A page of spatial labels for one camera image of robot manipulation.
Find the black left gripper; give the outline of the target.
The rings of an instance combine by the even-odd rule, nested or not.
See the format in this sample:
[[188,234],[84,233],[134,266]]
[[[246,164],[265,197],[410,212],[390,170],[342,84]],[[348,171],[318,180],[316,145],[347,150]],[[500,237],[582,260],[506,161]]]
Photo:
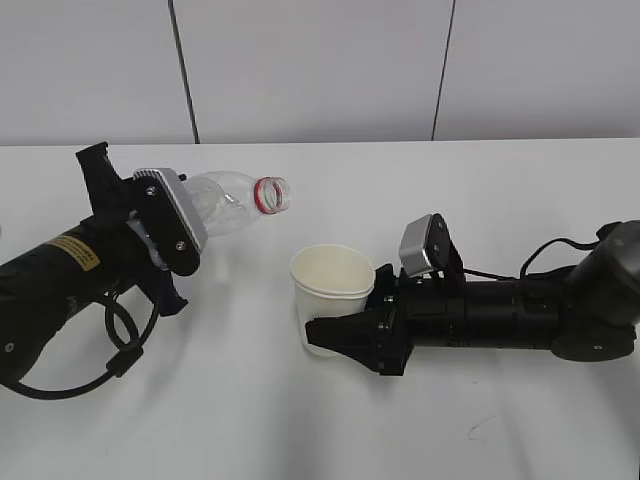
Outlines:
[[128,224],[134,212],[130,183],[114,169],[108,143],[101,142],[76,153],[92,214],[80,222],[83,236],[98,254],[110,288],[124,293],[138,287],[161,317],[180,313],[188,301],[175,288],[173,274],[158,270],[148,247]]

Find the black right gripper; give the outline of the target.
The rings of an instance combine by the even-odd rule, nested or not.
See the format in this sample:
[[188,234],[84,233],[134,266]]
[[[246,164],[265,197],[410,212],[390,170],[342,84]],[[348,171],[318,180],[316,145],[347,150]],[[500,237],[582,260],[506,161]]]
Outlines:
[[364,312],[315,318],[305,325],[310,345],[366,365],[382,376],[403,376],[413,351],[392,264],[375,270]]

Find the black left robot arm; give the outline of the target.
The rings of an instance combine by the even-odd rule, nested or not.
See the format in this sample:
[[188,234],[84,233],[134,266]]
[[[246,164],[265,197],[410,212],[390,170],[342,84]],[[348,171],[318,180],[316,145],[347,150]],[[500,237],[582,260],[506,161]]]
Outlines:
[[[92,208],[90,217],[1,267],[1,384],[38,400],[89,393],[123,376],[143,355],[161,317],[187,300],[173,284],[174,270],[147,234],[138,193],[146,185],[121,178],[101,142],[76,154]],[[98,304],[116,349],[97,379],[64,390],[23,383],[45,346],[76,314]]]

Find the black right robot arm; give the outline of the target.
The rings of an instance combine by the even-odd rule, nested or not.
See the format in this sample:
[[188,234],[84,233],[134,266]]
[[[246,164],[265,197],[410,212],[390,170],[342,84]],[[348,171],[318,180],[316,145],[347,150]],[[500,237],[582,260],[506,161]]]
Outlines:
[[547,350],[575,362],[630,355],[639,322],[639,224],[614,222],[583,243],[581,262],[515,277],[467,270],[444,218],[409,223],[401,269],[376,272],[361,312],[318,314],[310,344],[400,376],[418,346]]

